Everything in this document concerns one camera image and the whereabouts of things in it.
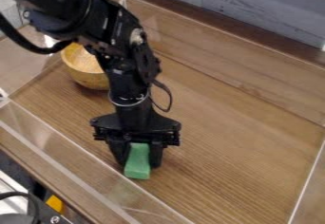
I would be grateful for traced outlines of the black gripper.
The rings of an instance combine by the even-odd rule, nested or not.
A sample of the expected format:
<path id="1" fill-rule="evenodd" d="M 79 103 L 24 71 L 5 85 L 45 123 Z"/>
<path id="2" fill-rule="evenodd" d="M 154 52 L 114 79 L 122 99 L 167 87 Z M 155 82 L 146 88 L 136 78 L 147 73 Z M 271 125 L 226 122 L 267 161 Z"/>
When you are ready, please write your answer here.
<path id="1" fill-rule="evenodd" d="M 114 113 L 94 118 L 90 125 L 94 138 L 108 142 L 115 161 L 122 166 L 130 155 L 128 141 L 148 143 L 152 168 L 162 166 L 163 146 L 181 145 L 182 125 L 155 111 L 150 99 L 135 106 L 118 106 Z"/>

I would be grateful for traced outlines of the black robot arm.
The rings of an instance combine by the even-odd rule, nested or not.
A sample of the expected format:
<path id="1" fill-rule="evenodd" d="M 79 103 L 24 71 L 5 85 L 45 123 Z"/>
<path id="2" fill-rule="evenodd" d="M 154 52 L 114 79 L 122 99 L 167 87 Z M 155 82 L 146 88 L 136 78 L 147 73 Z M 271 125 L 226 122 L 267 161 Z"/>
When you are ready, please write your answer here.
<path id="1" fill-rule="evenodd" d="M 37 47 L 0 15 L 0 30 L 27 50 L 37 54 L 62 51 L 76 43 L 95 56 L 110 82 L 115 112 L 90 120 L 94 138 L 107 143 L 119 164 L 126 164 L 131 146 L 148 146 L 148 164 L 158 168 L 163 149 L 181 144 L 182 125 L 162 116 L 151 88 L 158 81 L 162 61 L 151 50 L 147 34 L 135 15 L 114 0 L 15 0 L 28 12 L 35 29 L 57 40 Z"/>

